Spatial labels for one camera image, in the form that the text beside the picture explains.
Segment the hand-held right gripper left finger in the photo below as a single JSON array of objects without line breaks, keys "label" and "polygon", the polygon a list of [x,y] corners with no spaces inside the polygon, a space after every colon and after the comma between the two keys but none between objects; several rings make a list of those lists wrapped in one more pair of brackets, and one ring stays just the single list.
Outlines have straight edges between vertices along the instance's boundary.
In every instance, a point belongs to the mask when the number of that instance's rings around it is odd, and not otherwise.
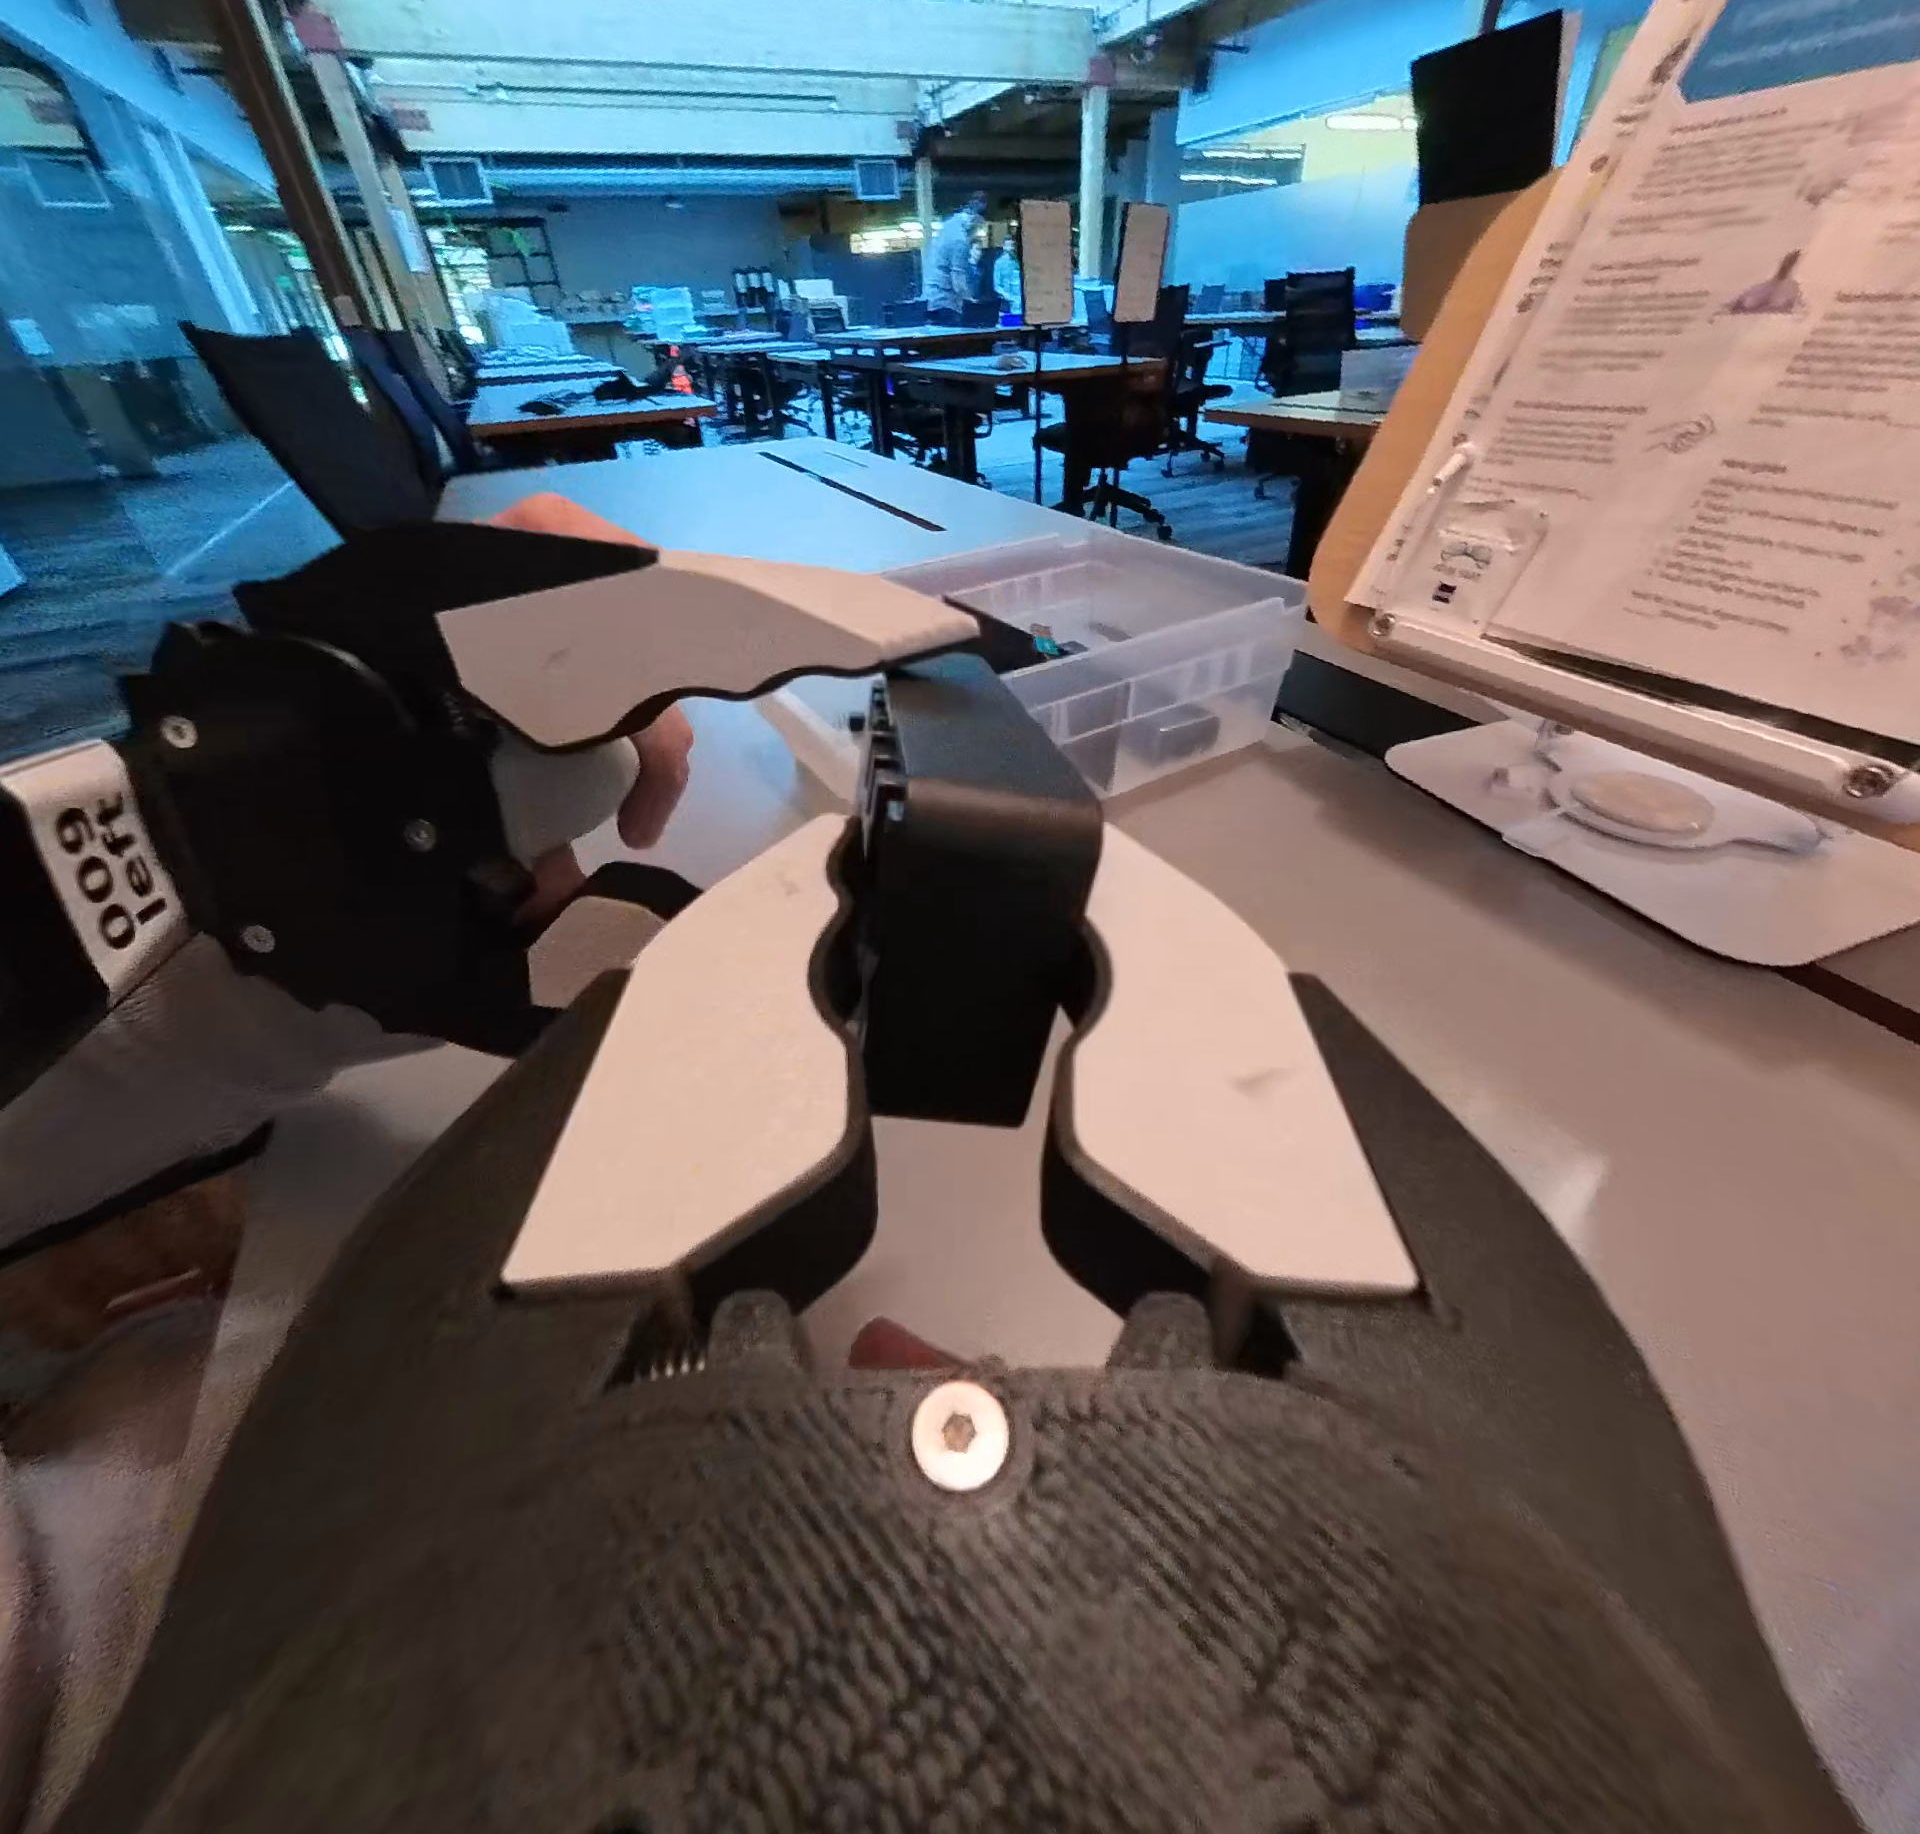
[{"label": "hand-held right gripper left finger", "polygon": [[863,1257],[872,1121],[828,986],[855,843],[848,816],[815,819],[638,951],[505,1288],[819,1298]]}]

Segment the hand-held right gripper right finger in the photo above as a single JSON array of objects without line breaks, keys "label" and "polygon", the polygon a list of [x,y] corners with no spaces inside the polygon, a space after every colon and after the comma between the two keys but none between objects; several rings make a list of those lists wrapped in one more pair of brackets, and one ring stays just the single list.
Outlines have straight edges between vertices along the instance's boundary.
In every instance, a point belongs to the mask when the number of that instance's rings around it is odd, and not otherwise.
[{"label": "hand-held right gripper right finger", "polygon": [[1258,1294],[1412,1294],[1419,1269],[1273,946],[1120,829],[1102,829],[1082,927],[1094,1002],[1056,1069],[1064,1166]]}]

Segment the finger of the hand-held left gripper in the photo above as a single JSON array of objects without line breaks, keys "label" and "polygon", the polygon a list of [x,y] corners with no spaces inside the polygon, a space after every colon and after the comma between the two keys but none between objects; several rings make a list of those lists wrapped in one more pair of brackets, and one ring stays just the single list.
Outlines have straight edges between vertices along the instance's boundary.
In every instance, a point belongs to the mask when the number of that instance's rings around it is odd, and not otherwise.
[{"label": "finger of the hand-held left gripper", "polygon": [[979,622],[880,572],[662,551],[652,564],[436,614],[453,671],[535,748],[628,736],[685,697],[754,701],[970,646]]}]

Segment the black plastic block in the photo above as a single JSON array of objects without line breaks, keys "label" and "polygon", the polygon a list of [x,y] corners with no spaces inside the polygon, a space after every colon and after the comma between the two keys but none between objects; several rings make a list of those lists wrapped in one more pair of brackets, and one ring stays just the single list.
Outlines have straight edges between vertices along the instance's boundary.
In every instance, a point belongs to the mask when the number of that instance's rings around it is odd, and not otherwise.
[{"label": "black plastic block", "polygon": [[971,650],[883,671],[851,851],[855,1028],[883,1117],[1018,1128],[1082,958],[1094,786]]}]

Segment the clear plastic storage box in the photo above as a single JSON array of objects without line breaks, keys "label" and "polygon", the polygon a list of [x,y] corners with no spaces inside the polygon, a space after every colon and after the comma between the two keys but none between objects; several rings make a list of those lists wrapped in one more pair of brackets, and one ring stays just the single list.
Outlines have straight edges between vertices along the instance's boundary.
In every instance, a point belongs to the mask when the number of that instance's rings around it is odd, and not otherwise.
[{"label": "clear plastic storage box", "polygon": [[1308,625],[1296,579],[1069,524],[892,568],[979,650],[1102,801],[1259,743]]}]

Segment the person's left hand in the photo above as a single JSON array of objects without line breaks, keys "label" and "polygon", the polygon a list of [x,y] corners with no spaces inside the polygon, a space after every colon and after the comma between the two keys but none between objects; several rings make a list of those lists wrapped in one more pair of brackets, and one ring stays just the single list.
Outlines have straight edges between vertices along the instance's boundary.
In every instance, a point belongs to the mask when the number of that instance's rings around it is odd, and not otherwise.
[{"label": "person's left hand", "polygon": [[[491,527],[514,527],[524,534],[547,534],[570,540],[590,540],[606,545],[638,545],[638,537],[596,518],[594,511],[554,494],[527,494],[491,518]],[[617,765],[628,765],[628,781],[612,811],[617,833],[626,850],[645,851],[660,843],[671,821],[692,753],[692,725],[680,707],[668,707],[652,725],[640,727],[631,739],[620,739],[626,757],[612,753]],[[531,891],[521,908],[527,927],[550,921],[563,901],[585,887],[585,870],[574,850],[574,839],[546,846],[530,862]]]}]

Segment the wooden work table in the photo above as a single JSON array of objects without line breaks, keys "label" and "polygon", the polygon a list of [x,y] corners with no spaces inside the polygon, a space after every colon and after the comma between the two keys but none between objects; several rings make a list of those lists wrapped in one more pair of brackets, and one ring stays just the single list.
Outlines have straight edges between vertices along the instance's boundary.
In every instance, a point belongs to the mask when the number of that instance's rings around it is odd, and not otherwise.
[{"label": "wooden work table", "polygon": [[1285,549],[1265,568],[1309,579],[1323,537],[1379,437],[1385,408],[1341,392],[1233,392],[1200,407],[1200,421],[1246,433],[1253,498],[1289,498]]},{"label": "wooden work table", "polygon": [[965,487],[982,483],[976,464],[979,421],[992,417],[1004,397],[1024,392],[1035,407],[1031,455],[1040,464],[1047,451],[1036,449],[1036,426],[1062,417],[1069,377],[1102,377],[1118,368],[1116,357],[1062,351],[906,358],[900,352],[840,346],[828,352],[828,362],[836,371],[863,377],[875,449],[892,445],[892,421],[900,401],[934,408],[940,429],[937,470]]},{"label": "wooden work table", "polygon": [[467,401],[463,423],[491,469],[547,469],[609,460],[626,444],[696,449],[703,426],[721,415],[717,401],[671,386],[647,392],[612,381],[612,397],[601,400],[604,386],[604,381],[482,386]]}]

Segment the black office chair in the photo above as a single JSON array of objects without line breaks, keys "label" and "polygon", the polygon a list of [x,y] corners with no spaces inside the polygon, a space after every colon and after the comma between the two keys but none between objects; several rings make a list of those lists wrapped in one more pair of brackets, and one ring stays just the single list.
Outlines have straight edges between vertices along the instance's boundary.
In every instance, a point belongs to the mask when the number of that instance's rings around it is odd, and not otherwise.
[{"label": "black office chair", "polygon": [[1107,326],[1105,340],[1118,368],[1102,377],[1069,377],[1062,417],[1036,426],[1036,449],[1062,458],[1056,511],[1107,527],[1128,511],[1157,543],[1174,543],[1166,518],[1130,492],[1120,475],[1164,449],[1185,312],[1190,284],[1160,284],[1152,319]]},{"label": "black office chair", "polygon": [[1269,397],[1333,392],[1357,346],[1357,271],[1292,268],[1262,282],[1265,326],[1258,386]]}]

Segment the white board on stand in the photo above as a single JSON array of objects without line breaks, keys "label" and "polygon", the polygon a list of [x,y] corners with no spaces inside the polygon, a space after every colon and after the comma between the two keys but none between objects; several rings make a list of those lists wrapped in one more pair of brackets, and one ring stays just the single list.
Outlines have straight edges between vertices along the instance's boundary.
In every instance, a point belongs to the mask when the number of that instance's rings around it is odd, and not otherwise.
[{"label": "white board on stand", "polygon": [[1164,257],[1170,236],[1170,206],[1155,200],[1124,200],[1118,224],[1110,319],[1118,328],[1155,319]]},{"label": "white board on stand", "polygon": [[1072,203],[1056,198],[1018,200],[1022,326],[1056,331],[1075,312],[1075,228]]}]

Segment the brown cardboard board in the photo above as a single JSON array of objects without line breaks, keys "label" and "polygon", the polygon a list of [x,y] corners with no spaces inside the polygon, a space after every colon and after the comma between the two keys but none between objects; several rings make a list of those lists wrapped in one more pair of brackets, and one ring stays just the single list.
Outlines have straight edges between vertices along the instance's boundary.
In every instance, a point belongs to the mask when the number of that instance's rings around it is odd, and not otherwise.
[{"label": "brown cardboard board", "polygon": [[1380,652],[1373,614],[1346,596],[1441,437],[1483,328],[1503,319],[1505,284],[1550,185],[1547,173],[1515,192],[1427,203],[1406,228],[1415,358],[1318,537],[1308,579],[1309,620],[1338,646]]}]

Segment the printed paper sheet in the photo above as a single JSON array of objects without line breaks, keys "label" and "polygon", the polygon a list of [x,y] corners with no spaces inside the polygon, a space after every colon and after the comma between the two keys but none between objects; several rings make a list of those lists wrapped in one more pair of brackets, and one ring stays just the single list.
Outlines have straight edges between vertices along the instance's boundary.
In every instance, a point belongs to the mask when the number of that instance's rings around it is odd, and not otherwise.
[{"label": "printed paper sheet", "polygon": [[1511,646],[1916,739],[1916,0],[1652,0],[1473,498]]}]

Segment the black flat panel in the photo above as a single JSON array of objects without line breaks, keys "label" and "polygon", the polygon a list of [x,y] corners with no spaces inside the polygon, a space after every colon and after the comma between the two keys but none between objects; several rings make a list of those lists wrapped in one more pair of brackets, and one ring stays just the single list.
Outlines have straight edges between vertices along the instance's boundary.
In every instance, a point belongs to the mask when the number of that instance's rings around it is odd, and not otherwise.
[{"label": "black flat panel", "polygon": [[1419,56],[1419,206],[1507,194],[1554,163],[1578,18],[1547,8]]}]

